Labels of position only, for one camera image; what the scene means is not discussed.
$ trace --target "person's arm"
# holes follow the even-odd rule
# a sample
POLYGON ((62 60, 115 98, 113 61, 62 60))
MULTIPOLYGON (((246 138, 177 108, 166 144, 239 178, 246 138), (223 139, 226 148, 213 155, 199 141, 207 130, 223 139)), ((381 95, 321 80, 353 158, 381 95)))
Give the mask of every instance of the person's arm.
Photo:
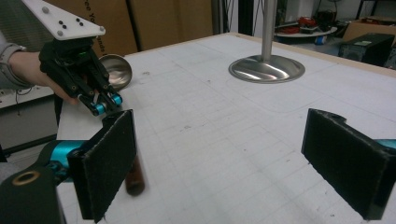
POLYGON ((0 89, 23 90, 34 85, 50 87, 55 94, 70 104, 71 98, 50 77, 40 71, 38 52, 24 52, 23 47, 12 43, 0 45, 0 89))

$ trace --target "table surface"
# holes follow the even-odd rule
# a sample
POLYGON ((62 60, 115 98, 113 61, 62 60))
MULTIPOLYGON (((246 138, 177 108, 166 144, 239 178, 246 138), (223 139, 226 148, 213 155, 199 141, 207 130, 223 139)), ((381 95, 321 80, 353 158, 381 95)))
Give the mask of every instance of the table surface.
MULTIPOLYGON (((134 110, 147 187, 121 186, 100 223, 366 223, 301 153, 308 108, 347 119, 371 138, 396 136, 396 73, 274 43, 273 54, 305 66, 292 82, 256 84, 229 65, 262 43, 216 35, 128 55, 134 76, 120 92, 134 110)), ((86 140, 101 118, 64 105, 58 139, 86 140)), ((72 183, 58 192, 67 223, 82 220, 72 183)), ((396 220, 393 192, 380 221, 396 220)))

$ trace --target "human hand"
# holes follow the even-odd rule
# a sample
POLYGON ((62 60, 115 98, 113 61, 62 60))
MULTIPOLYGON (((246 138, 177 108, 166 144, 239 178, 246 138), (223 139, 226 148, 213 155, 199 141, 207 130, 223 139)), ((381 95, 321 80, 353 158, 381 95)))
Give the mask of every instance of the human hand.
POLYGON ((9 58, 9 65, 15 76, 23 81, 37 86, 50 87, 55 94, 71 105, 78 103, 77 98, 70 97, 56 82, 47 74, 40 71, 41 62, 38 59, 39 52, 14 52, 9 58))

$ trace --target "wooden handle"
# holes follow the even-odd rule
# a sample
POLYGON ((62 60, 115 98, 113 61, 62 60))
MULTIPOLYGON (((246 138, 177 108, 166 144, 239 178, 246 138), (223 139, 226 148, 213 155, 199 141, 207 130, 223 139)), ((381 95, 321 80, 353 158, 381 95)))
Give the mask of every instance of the wooden handle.
POLYGON ((125 186, 128 194, 137 196, 145 189, 145 180, 143 178, 142 168, 138 156, 134 158, 134 163, 129 173, 125 177, 125 186))

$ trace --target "metal base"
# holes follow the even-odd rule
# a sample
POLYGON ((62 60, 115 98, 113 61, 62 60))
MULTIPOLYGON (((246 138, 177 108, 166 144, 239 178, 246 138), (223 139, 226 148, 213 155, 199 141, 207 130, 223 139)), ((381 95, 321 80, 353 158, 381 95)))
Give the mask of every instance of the metal base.
POLYGON ((249 82, 279 83, 301 77, 305 67, 299 62, 277 55, 271 55, 269 62, 264 62, 261 55, 255 55, 232 63, 229 71, 234 77, 249 82))

